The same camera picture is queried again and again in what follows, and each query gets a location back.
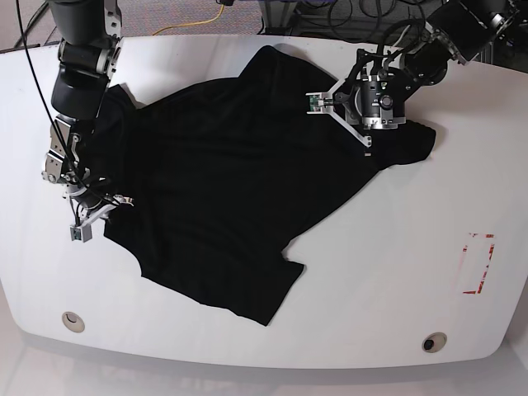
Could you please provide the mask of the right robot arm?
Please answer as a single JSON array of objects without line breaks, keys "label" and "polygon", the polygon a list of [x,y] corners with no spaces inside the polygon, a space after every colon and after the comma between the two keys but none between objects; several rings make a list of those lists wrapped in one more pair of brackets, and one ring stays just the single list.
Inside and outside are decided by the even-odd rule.
[{"label": "right robot arm", "polygon": [[86,242],[92,224],[132,200],[119,193],[124,172],[126,123],[134,105],[110,85],[122,46],[116,1],[51,1],[62,40],[51,95],[57,115],[42,177],[64,186],[73,210],[72,240]]}]

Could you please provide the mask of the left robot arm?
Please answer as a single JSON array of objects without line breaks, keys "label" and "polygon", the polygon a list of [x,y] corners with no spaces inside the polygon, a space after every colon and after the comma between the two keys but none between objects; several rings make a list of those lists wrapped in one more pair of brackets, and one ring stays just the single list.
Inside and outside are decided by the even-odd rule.
[{"label": "left robot arm", "polygon": [[448,63],[471,62],[519,19],[518,1],[448,1],[429,17],[388,27],[374,52],[359,49],[346,78],[308,95],[309,114],[329,115],[366,148],[372,130],[407,121],[405,102],[437,85]]}]

